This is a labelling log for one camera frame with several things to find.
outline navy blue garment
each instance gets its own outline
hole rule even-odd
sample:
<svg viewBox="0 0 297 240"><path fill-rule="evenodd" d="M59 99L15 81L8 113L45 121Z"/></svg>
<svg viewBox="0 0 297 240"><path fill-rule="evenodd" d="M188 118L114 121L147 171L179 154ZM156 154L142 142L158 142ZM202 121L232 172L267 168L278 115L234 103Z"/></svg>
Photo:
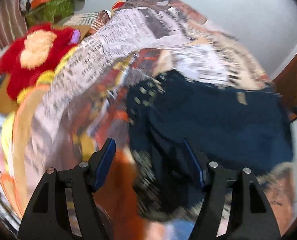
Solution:
<svg viewBox="0 0 297 240"><path fill-rule="evenodd" d="M184 138L194 151L205 152L210 161L228 169L249 167L255 175L268 173L293 157L288 116L270 88L219 88L189 82L172 70L161 73L155 81L131 87L127 112L130 148L137 161L141 158L138 163L144 176L134 186L140 214L152 220L171 219L178 207L188 210L203 198L183 158ZM147 169L153 178L145 176ZM155 192L155 199L147 197L145 191L150 195Z"/></svg>

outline green bag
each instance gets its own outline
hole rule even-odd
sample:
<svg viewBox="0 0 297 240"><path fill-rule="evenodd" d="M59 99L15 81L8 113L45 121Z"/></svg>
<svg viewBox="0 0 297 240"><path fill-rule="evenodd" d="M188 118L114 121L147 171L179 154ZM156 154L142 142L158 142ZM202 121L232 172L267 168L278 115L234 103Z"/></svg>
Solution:
<svg viewBox="0 0 297 240"><path fill-rule="evenodd" d="M26 15L28 27L43 22L58 22L73 14L72 0L50 0L29 11Z"/></svg>

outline folded clothing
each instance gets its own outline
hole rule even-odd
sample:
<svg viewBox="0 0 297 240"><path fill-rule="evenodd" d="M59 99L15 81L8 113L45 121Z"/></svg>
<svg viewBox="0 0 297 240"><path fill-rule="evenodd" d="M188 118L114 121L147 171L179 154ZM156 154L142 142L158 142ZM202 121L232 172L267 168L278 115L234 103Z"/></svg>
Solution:
<svg viewBox="0 0 297 240"><path fill-rule="evenodd" d="M72 28L55 30L50 23L46 23L32 27L26 36L10 45L0 59L0 73L11 74L7 86L7 94L11 99L16 99L23 88L35 85L41 73L56 68L62 57L76 46L76 43L71 41L73 34ZM28 55L34 60L27 60Z"/></svg>
<svg viewBox="0 0 297 240"><path fill-rule="evenodd" d="M130 148L140 169L135 183L142 216L157 221L195 220L203 194L193 185L181 150L228 169L255 175L292 160L287 113L267 87L245 91L189 82L172 70L141 81L127 95Z"/></svg>

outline beige fuzzy patch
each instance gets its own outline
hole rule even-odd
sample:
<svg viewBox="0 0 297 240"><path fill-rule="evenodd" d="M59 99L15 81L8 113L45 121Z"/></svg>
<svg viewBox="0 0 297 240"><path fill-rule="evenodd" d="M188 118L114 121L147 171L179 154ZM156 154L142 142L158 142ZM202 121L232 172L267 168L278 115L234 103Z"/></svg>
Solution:
<svg viewBox="0 0 297 240"><path fill-rule="evenodd" d="M35 69L42 65L46 61L55 39L56 34L44 30L27 35L24 41L25 49L20 56L21 67Z"/></svg>

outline stuffed toy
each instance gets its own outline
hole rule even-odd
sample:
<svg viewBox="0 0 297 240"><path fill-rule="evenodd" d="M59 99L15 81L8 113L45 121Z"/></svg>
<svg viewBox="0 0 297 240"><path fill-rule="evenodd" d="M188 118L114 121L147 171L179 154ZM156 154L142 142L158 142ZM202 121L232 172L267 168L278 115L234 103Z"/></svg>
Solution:
<svg viewBox="0 0 297 240"><path fill-rule="evenodd" d="M0 73L10 73L7 94L13 100L19 92L34 86L46 70L54 70L76 43L74 29L55 30L50 23L33 26L26 36L15 40L0 59Z"/></svg>

